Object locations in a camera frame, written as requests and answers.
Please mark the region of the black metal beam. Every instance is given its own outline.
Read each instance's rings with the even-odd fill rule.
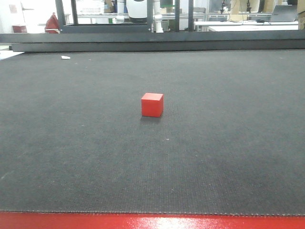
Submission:
[[[62,33],[137,33],[137,32],[147,32],[149,31],[149,26],[147,24],[134,25],[134,24],[79,24],[79,25],[69,25],[65,26]]]
[[[166,33],[77,33],[77,34],[0,34],[0,43],[57,42],[201,42],[201,41],[305,40],[305,30],[295,31],[225,31]]]
[[[180,30],[180,0],[175,0],[175,32]]]
[[[203,50],[305,49],[305,40],[201,41],[201,42],[103,42],[16,43],[16,52],[137,52]]]
[[[189,26],[188,26],[189,32],[194,31],[193,15],[194,15],[194,0],[189,0]]]
[[[66,19],[65,19],[65,13],[63,10],[62,0],[55,0],[55,4],[56,4],[59,28],[60,28],[60,30],[62,30],[63,26],[66,25]]]
[[[72,7],[73,24],[78,25],[76,0],[71,0],[71,7]]]
[[[147,1],[147,31],[151,31],[153,25],[153,1]]]

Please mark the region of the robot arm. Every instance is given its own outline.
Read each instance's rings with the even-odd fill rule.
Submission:
[[[118,0],[116,20],[118,23],[124,23],[124,2],[125,0]]]
[[[124,22],[124,0],[118,0],[117,22]],[[126,0],[126,6],[131,21],[135,23],[145,23],[147,19],[147,0]],[[154,22],[156,23],[156,32],[163,32],[162,15],[160,0],[153,0]]]
[[[156,32],[163,32],[160,0],[153,0],[153,9],[154,9],[154,22],[156,23]]]

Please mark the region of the cardboard box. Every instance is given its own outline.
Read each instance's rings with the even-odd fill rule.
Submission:
[[[111,0],[105,0],[105,13],[113,13],[114,12],[114,7],[113,3]]]
[[[297,12],[302,13],[305,11],[305,0],[299,0],[297,2]]]
[[[27,27],[25,25],[13,25],[14,33],[27,33]]]
[[[298,16],[298,21],[299,21],[299,30],[303,30],[305,27],[305,12],[300,13]]]

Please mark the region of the red table edge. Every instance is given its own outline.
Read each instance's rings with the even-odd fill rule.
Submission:
[[[305,216],[1,212],[0,229],[305,229]]]

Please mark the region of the red bag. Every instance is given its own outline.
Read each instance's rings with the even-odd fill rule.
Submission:
[[[44,31],[48,33],[59,33],[59,24],[55,13],[47,20]]]

